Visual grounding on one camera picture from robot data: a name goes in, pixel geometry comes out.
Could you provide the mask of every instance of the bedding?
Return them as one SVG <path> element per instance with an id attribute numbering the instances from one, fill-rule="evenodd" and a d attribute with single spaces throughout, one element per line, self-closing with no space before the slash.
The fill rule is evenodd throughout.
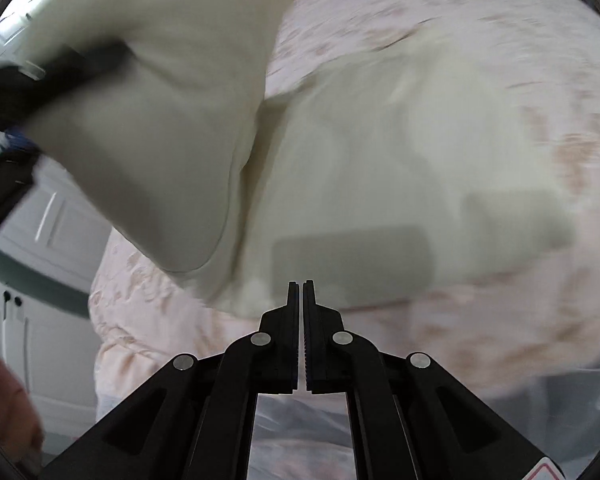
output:
<path id="1" fill-rule="evenodd" d="M 242 243 L 211 308 L 260 317 L 308 279 L 340 311 L 381 306 L 573 242 L 519 114 L 430 25 L 324 63 L 258 115 Z"/>
<path id="2" fill-rule="evenodd" d="M 344 323 L 382 351 L 426 351 L 474 392 L 496 396 L 600 355 L 600 17 L 578 0 L 296 0 L 278 34 L 267 95 L 291 90 L 326 60 L 388 46 L 422 22 L 448 34 L 518 108 L 568 190 L 576 240 L 519 272 L 349 310 Z M 320 301 L 319 284 L 317 291 Z M 205 308 L 117 231 L 90 313 L 103 339 L 96 388 L 114 399 L 174 354 L 221 352 L 258 325 Z"/>

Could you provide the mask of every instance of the plastic sheet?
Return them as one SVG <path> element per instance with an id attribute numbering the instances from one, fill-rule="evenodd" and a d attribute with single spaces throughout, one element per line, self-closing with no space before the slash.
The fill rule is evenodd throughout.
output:
<path id="1" fill-rule="evenodd" d="M 600 450 L 600 361 L 487 401 L 575 480 Z"/>
<path id="2" fill-rule="evenodd" d="M 258 396 L 247 480 L 355 480 L 344 394 L 341 413 L 299 396 Z"/>

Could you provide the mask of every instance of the pillowcase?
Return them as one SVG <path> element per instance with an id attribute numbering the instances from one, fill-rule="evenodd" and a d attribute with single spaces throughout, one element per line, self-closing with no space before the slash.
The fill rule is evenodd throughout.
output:
<path id="1" fill-rule="evenodd" d="M 26 31 L 40 64 L 122 38 L 126 72 L 43 110 L 26 134 L 144 254 L 204 299 L 240 231 L 240 172 L 292 0 L 54 0 Z"/>
<path id="2" fill-rule="evenodd" d="M 332 308 L 380 306 L 563 248 L 573 221 L 534 150 L 435 30 L 327 62 L 262 107 L 242 249 L 210 306 L 259 316 L 305 279 Z"/>

